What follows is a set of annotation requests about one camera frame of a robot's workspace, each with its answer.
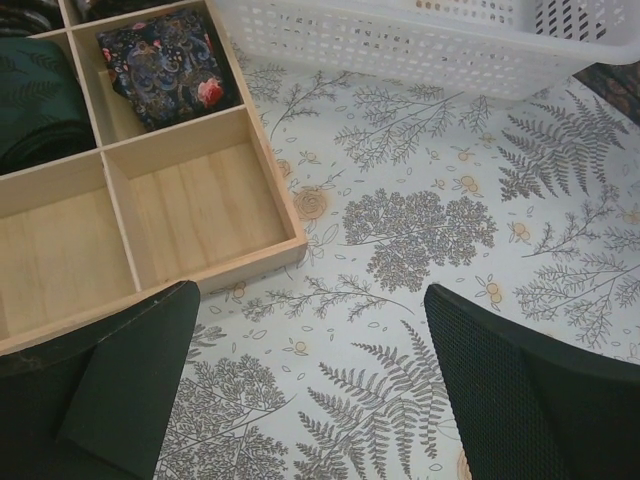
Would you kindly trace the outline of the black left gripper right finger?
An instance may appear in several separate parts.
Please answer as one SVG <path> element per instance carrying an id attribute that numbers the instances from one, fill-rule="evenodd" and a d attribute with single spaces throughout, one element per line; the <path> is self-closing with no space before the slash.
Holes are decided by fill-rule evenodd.
<path id="1" fill-rule="evenodd" d="M 636 479 L 639 368 L 432 284 L 424 307 L 475 479 Z"/>

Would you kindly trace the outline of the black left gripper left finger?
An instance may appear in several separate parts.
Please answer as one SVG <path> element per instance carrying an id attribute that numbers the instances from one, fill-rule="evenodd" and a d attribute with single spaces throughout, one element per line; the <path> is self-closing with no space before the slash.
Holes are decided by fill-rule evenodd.
<path id="1" fill-rule="evenodd" d="M 2 356 L 2 478 L 152 478 L 199 305 L 182 281 Z"/>

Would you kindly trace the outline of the brown paisley patterned tie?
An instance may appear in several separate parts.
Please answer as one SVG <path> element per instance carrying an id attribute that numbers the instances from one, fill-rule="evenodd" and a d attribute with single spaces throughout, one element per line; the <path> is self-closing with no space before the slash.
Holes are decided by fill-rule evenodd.
<path id="1" fill-rule="evenodd" d="M 612 105 L 634 124 L 639 124 L 640 65 L 596 63 L 574 77 Z"/>

